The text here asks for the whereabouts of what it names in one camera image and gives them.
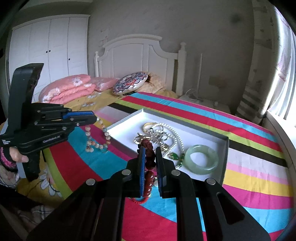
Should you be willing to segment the left hand with glove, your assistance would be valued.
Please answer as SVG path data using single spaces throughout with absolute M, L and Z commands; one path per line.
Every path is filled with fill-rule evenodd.
M 17 173 L 17 163 L 27 163 L 29 158 L 22 155 L 15 147 L 1 147 L 1 165 L 12 173 Z

